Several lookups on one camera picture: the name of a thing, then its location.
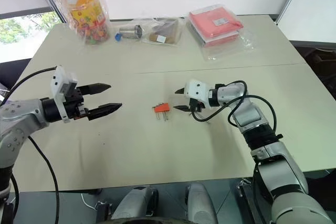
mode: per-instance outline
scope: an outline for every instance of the black cable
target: black cable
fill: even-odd
[[[55,70],[56,67],[53,67],[53,68],[46,68],[46,69],[42,69],[42,70],[39,70],[39,71],[36,71],[28,76],[26,76],[25,78],[23,78],[21,81],[19,81],[16,85],[14,85],[14,87],[12,87],[10,89],[10,91],[5,95],[5,98],[4,100],[2,101],[2,103],[0,104],[0,106],[4,105],[6,103],[6,101],[8,100],[8,98],[12,95],[12,93],[22,84],[24,83],[26,80],[30,79],[31,77],[33,76],[36,76],[40,73],[43,73],[43,72],[47,72],[47,71],[53,71]]]
[[[227,120],[229,122],[229,124],[231,124],[232,126],[234,127],[238,127],[237,124],[233,123],[231,121],[231,116],[233,115],[233,113],[235,113],[235,111],[237,110],[237,108],[243,103],[245,97],[246,97],[246,94],[247,94],[247,84],[245,81],[234,81],[234,82],[231,82],[230,84],[233,84],[233,83],[242,83],[244,85],[244,93],[243,95],[241,96],[241,99],[240,101],[238,102],[238,104],[234,107],[233,110],[231,110],[230,114],[227,116]]]
[[[258,203],[258,199],[257,199],[257,194],[256,194],[256,178],[255,178],[255,173],[256,170],[258,169],[258,163],[256,163],[255,167],[254,167],[254,171],[253,171],[253,178],[252,178],[252,190],[253,190],[253,201],[254,201],[254,205],[256,206],[257,212],[260,216],[260,219],[262,221],[262,224],[266,224],[266,220],[263,216],[263,213],[260,210],[260,206]]]
[[[15,218],[17,209],[19,208],[19,188],[17,187],[17,182],[13,174],[11,175],[11,181],[12,181],[14,192],[15,192],[15,205],[14,205],[14,211],[13,211],[13,218]]]
[[[200,118],[198,118],[198,117],[196,116],[195,112],[191,112],[191,114],[192,114],[193,118],[194,118],[196,121],[199,121],[199,122],[206,122],[206,121],[210,120],[211,118],[213,118],[215,115],[217,115],[219,112],[221,112],[222,110],[224,110],[225,108],[227,108],[229,105],[231,105],[231,104],[234,103],[235,101],[238,101],[238,100],[241,99],[241,98],[242,98],[242,96],[241,96],[241,97],[237,97],[237,98],[235,98],[235,99],[232,99],[231,101],[229,101],[228,103],[226,103],[224,106],[222,106],[220,109],[218,109],[216,112],[214,112],[213,114],[211,114],[210,116],[208,116],[207,118],[204,118],[204,119],[200,119]],[[245,98],[256,98],[256,99],[260,99],[260,100],[262,100],[263,102],[265,102],[265,103],[269,106],[269,108],[270,108],[270,110],[271,110],[271,112],[272,112],[272,115],[273,115],[273,121],[274,121],[274,122],[273,122],[273,130],[274,130],[274,132],[276,132],[276,129],[277,129],[277,116],[276,116],[276,114],[275,114],[275,111],[274,111],[272,105],[271,105],[265,98],[262,98],[262,97],[260,97],[260,96],[258,96],[258,95],[247,94],[247,95],[245,95]]]
[[[36,150],[39,152],[39,154],[42,156],[42,158],[44,159],[44,161],[47,163],[47,166],[50,170],[50,173],[53,177],[53,181],[55,184],[55,194],[56,194],[56,217],[55,217],[55,224],[58,223],[58,219],[59,219],[59,190],[58,190],[58,184],[57,184],[57,179],[56,179],[56,175],[54,173],[54,170],[50,164],[50,161],[48,160],[48,158],[44,155],[44,153],[41,151],[41,149],[38,147],[38,145],[36,144],[36,142],[34,141],[34,139],[29,136],[28,137],[29,140],[31,141],[31,143],[35,146]]]

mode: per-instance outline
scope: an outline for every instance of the orange plug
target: orange plug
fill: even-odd
[[[169,108],[169,104],[168,104],[168,103],[160,104],[160,105],[158,105],[158,106],[156,106],[156,107],[154,108],[154,111],[155,111],[156,113],[159,113],[159,112],[165,112],[165,111],[169,111],[169,110],[170,110],[170,108]]]

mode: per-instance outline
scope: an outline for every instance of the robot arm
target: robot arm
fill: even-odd
[[[53,98],[7,102],[0,106],[0,222],[4,199],[10,191],[12,168],[25,139],[49,123],[87,117],[93,120],[116,111],[122,104],[109,103],[96,109],[84,107],[83,95],[100,93],[111,86],[102,83],[77,87],[77,80],[68,77],[58,66],[51,80]]]
[[[190,107],[176,108],[195,113],[202,108],[225,106],[243,96],[244,91],[242,83],[217,84],[213,89],[203,82],[191,80],[184,89],[176,91],[190,98]],[[233,110],[239,101],[229,104],[229,107]],[[273,201],[272,221],[332,223],[323,208],[308,195],[306,178],[284,143],[279,141],[282,135],[275,135],[260,108],[246,97],[234,111],[233,118],[258,164],[255,170],[258,185],[267,188],[268,197]]]

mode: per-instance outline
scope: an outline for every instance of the metal cylinder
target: metal cylinder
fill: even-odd
[[[121,27],[119,33],[123,38],[140,39],[142,37],[142,28],[140,25]]]

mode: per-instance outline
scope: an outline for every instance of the plastic packaging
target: plastic packaging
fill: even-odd
[[[184,21],[181,18],[134,19],[115,28],[117,41],[136,41],[151,44],[177,45]]]
[[[187,26],[206,60],[216,60],[255,47],[253,34],[223,5],[190,12]]]
[[[109,15],[104,0],[54,0],[69,27],[87,44],[109,38]]]

